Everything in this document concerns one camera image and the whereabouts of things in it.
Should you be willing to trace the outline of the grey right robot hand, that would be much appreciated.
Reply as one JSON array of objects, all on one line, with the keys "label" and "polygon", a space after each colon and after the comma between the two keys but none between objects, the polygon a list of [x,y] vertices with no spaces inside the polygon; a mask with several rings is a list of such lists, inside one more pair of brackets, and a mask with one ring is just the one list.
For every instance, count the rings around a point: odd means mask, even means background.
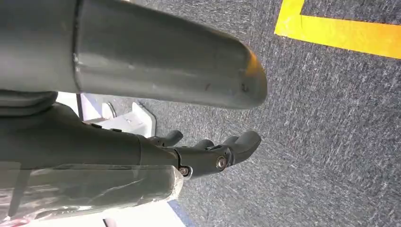
[{"label": "grey right robot hand", "polygon": [[0,224],[176,198],[186,179],[248,159],[254,131],[180,147],[86,123],[59,92],[250,109],[267,96],[254,53],[215,29],[124,0],[0,3]]}]

